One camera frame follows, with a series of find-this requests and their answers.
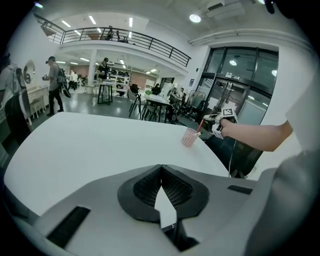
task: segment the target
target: floor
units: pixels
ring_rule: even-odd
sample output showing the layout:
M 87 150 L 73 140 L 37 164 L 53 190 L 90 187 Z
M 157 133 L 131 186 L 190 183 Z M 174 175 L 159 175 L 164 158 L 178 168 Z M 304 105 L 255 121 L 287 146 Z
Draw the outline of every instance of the floor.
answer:
M 61 98 L 63 101 L 63 107 L 65 112 L 73 112 L 73 113 L 82 113 L 82 114 L 91 114 L 91 115 L 100 115 L 100 116 L 107 116 L 107 117 L 117 117 L 117 118 L 129 118 L 129 109 L 131 106 L 131 102 L 128 98 L 114 96 L 113 102 L 111 105 L 107 104 L 97 104 L 98 96 L 96 94 L 86 94 L 82 92 L 82 88 L 77 89 L 76 91 L 70 90 L 72 97 L 67 98 L 64 94 L 61 94 Z M 55 100 L 54 104 L 55 112 L 59 109 L 59 106 Z M 47 108 L 46 113 L 39 113 L 39 118 L 32 119 L 32 126 L 30 127 L 31 131 L 37 129 L 43 122 L 45 122 L 50 117 L 47 116 L 49 112 L 49 108 Z M 132 112 L 130 119 L 140 119 L 138 107 L 135 111 Z M 197 130 L 198 124 L 195 123 L 193 120 L 181 116 L 180 124 L 192 129 Z M 160 122 L 164 123 L 164 116 L 160 118 Z M 201 130 L 202 135 L 200 136 L 202 139 L 209 138 L 210 135 L 205 130 Z M 5 150 L 9 154 L 9 160 L 12 158 L 16 150 L 18 149 L 18 144 L 11 138 L 6 139 L 3 143 Z

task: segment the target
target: glass door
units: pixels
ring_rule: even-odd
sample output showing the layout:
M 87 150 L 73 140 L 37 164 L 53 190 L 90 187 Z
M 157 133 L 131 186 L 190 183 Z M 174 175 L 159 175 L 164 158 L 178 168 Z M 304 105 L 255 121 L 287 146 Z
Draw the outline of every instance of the glass door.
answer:
M 233 108 L 238 114 L 249 87 L 221 78 L 217 78 L 213 86 L 205 112 L 216 113 L 222 108 Z

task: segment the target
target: white wall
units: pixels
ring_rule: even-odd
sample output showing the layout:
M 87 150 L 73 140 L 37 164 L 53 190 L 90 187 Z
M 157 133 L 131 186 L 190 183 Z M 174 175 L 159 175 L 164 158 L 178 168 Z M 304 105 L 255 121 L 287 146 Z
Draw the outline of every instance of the white wall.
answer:
M 204 71 L 208 56 L 210 53 L 210 47 L 208 45 L 193 46 L 191 49 L 192 59 L 187 66 L 187 75 L 181 81 L 181 87 L 183 87 L 188 93 L 195 90 L 200 81 L 202 72 Z M 189 86 L 190 80 L 194 79 L 192 86 Z
M 46 61 L 56 54 L 58 47 L 48 40 L 33 13 L 29 12 L 8 43 L 11 61 L 19 68 L 23 70 L 28 61 L 34 62 L 35 76 L 30 84 L 26 83 L 28 88 L 49 85 L 48 81 L 42 81 L 42 77 L 49 73 Z
M 150 20 L 145 27 L 144 34 L 161 40 L 177 48 L 184 54 L 192 57 L 190 55 L 192 51 L 192 46 L 189 44 L 188 40 L 180 36 L 179 34 L 175 33 L 174 31 L 165 28 L 164 26 L 161 26 Z

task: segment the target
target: window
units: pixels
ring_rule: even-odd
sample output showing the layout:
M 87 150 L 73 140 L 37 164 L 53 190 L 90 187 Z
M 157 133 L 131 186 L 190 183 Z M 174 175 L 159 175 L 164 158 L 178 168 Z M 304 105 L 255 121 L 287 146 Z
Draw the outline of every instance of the window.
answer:
M 220 73 L 252 79 L 256 67 L 257 51 L 253 49 L 227 49 Z
M 277 77 L 278 55 L 260 51 L 257 62 L 257 69 L 253 81 L 273 88 Z
M 238 115 L 239 124 L 260 125 L 270 100 L 270 98 L 251 90 Z
M 216 49 L 213 51 L 210 59 L 210 63 L 208 65 L 206 72 L 216 73 L 219 71 L 221 61 L 224 56 L 224 51 L 225 49 Z

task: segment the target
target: balcony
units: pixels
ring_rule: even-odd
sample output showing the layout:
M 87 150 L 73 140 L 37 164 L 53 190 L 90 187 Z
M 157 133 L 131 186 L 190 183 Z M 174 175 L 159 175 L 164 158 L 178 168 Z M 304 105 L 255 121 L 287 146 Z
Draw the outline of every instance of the balcony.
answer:
M 177 48 L 146 34 L 109 27 L 85 27 L 64 30 L 52 22 L 35 14 L 37 21 L 50 41 L 57 44 L 67 44 L 78 41 L 113 41 L 119 44 L 129 44 L 135 47 L 165 56 L 183 67 L 187 67 L 191 57 Z

